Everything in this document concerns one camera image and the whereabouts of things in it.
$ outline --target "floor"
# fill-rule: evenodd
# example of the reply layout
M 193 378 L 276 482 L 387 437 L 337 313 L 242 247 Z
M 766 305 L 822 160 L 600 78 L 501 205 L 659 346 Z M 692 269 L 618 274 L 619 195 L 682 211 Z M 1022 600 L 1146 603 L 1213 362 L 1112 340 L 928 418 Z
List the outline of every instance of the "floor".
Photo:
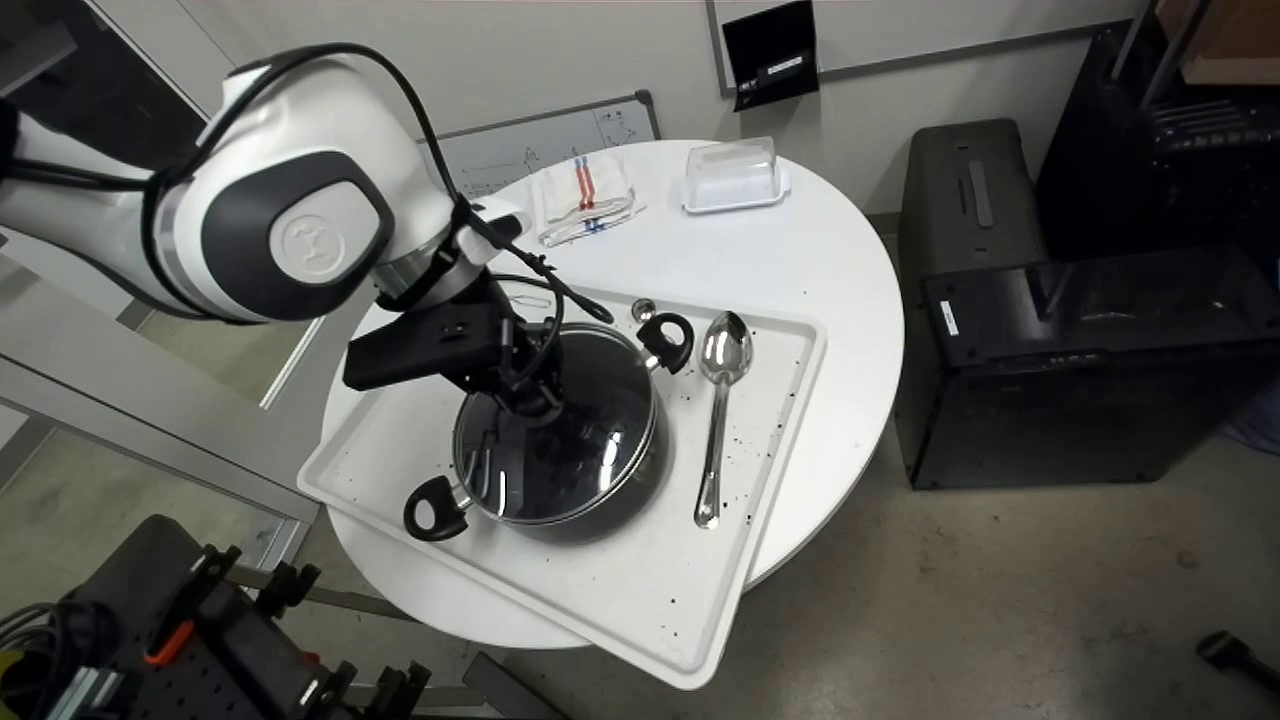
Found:
M 145 320 L 156 346 L 258 397 L 298 334 Z M 246 546 L 259 517 L 53 432 L 0 482 L 0 607 L 53 600 L 130 528 L 169 512 Z M 315 528 L 329 588 L 367 594 Z M 1252 720 L 1280 707 L 1215 678 L 1198 638 L 1234 630 L 1280 666 L 1280 462 L 1209 440 L 1146 488 L 910 492 L 896 440 L 832 525 L 742 603 L 721 678 L 674 692 L 604 652 L 498 652 L 568 717 L 1032 717 Z M 468 644 L 367 612 L 304 607 L 289 633 L 373 678 L 420 661 L 452 684 Z

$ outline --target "spoon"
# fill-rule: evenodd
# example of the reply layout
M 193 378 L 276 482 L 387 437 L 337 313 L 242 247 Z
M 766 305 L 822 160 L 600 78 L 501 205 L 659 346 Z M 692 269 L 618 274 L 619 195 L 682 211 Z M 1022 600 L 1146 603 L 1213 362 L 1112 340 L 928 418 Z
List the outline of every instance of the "spoon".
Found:
M 717 383 L 717 406 L 711 406 L 709 462 L 703 462 L 703 482 L 698 488 L 692 520 L 711 525 L 721 517 L 721 458 L 725 458 L 728 389 L 735 379 L 743 379 L 751 370 L 751 334 L 735 313 L 725 313 L 711 320 L 703 351 L 702 351 L 702 370 Z

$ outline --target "round white table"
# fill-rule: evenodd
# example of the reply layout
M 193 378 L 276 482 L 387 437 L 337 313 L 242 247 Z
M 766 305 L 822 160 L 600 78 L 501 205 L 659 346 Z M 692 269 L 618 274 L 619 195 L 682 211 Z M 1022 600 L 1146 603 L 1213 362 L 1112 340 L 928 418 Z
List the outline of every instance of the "round white table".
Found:
M 690 150 L 698 143 L 659 139 L 618 150 L 646 211 L 600 237 L 563 246 L 547 252 L 547 261 L 568 286 L 586 280 L 634 295 L 682 295 L 703 307 L 777 307 L 827 334 L 827 357 L 751 563 L 751 583 L 762 583 L 824 528 L 872 462 L 902 379 L 905 307 L 876 228 L 827 179 L 779 160 L 794 175 L 786 205 L 684 218 L 676 189 Z M 528 179 L 501 195 L 528 208 Z M 340 512 L 332 512 L 332 528 L 376 594 L 441 633 L 498 650 L 586 644 Z

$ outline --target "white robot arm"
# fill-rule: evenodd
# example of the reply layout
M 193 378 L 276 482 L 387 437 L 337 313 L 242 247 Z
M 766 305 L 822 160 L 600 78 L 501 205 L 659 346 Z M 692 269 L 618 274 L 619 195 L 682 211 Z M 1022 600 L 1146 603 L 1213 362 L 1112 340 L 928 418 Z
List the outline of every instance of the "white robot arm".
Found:
M 367 79 L 337 61 L 376 61 L 408 95 L 431 160 Z M 359 280 L 405 313 L 353 346 L 349 383 L 446 372 L 468 391 L 543 407 L 539 370 L 556 326 L 525 326 L 485 274 L 520 255 L 543 290 L 609 313 L 520 252 L 515 218 L 481 221 L 452 189 L 430 111 L 408 79 L 359 45 L 273 56 L 225 83 L 193 158 L 145 171 L 8 110 L 0 134 L 0 224 L 42 237 L 140 301 L 212 320 L 314 320 Z

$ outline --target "pot lid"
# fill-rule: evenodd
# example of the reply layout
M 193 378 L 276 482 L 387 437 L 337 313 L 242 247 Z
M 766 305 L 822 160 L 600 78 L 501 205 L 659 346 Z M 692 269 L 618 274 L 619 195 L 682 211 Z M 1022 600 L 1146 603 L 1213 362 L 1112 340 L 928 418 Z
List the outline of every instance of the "pot lid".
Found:
M 543 426 L 468 397 L 457 418 L 457 474 L 492 517 L 578 520 L 619 492 L 652 443 L 652 379 L 619 334 L 560 334 L 563 411 Z

